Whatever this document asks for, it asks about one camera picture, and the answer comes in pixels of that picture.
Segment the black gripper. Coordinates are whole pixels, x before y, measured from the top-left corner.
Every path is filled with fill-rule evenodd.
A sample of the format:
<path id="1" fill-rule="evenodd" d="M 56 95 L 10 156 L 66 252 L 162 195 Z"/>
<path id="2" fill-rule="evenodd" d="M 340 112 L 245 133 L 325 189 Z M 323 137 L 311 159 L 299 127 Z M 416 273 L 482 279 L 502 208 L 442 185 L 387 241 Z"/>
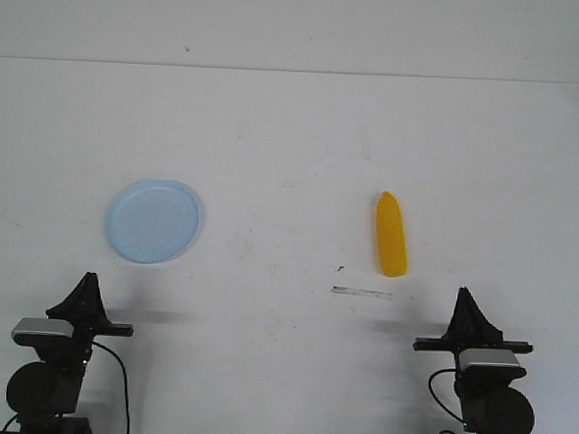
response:
<path id="1" fill-rule="evenodd" d="M 464 311 L 468 316 L 468 336 L 472 342 L 500 344 L 487 346 L 455 343 L 463 336 Z M 485 387 L 507 387 L 511 381 L 526 376 L 527 371 L 516 356 L 532 351 L 532 345 L 528 342 L 504 342 L 502 330 L 488 321 L 470 290 L 465 287 L 458 290 L 446 338 L 418 337 L 412 347 L 415 351 L 451 352 L 454 356 L 455 368 L 435 371 L 429 376 L 429 383 L 440 374 L 452 372 L 456 383 Z"/>
<path id="2" fill-rule="evenodd" d="M 81 312 L 87 300 L 87 312 Z M 48 340 L 42 349 L 42 360 L 68 376 L 83 376 L 91 360 L 94 339 L 101 337 L 127 338 L 134 333 L 131 323 L 118 324 L 108 319 L 96 273 L 84 273 L 75 288 L 56 306 L 46 310 L 48 319 L 67 321 L 72 335 L 60 340 Z"/>

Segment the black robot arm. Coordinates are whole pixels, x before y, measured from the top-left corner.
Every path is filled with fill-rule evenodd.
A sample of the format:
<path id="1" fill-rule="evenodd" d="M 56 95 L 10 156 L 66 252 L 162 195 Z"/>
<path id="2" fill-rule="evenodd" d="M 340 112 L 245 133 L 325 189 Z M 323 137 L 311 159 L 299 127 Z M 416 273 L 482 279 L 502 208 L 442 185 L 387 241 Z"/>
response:
<path id="1" fill-rule="evenodd" d="M 18 422 L 18 434 L 93 434 L 88 418 L 76 416 L 86 368 L 100 348 L 119 363 L 123 384 L 129 381 L 117 354 L 95 341 L 98 336 L 128 338 L 131 324 L 108 319 L 99 278 L 86 272 L 74 290 L 43 318 L 20 319 L 11 331 L 16 345 L 31 348 L 37 361 L 18 368 L 6 388 L 6 402 Z"/>
<path id="2" fill-rule="evenodd" d="M 448 352 L 453 367 L 434 371 L 427 379 L 428 392 L 442 410 L 462 425 L 464 434 L 530 434 L 535 413 L 530 401 L 511 386 L 527 375 L 517 356 L 533 350 L 529 342 L 508 341 L 501 329 L 488 321 L 470 290 L 458 290 L 454 310 L 441 337 L 418 337 L 412 347 L 420 352 Z M 434 380 L 453 376 L 460 403 L 456 414 L 438 398 Z M 458 434 L 442 430 L 439 434 Z"/>

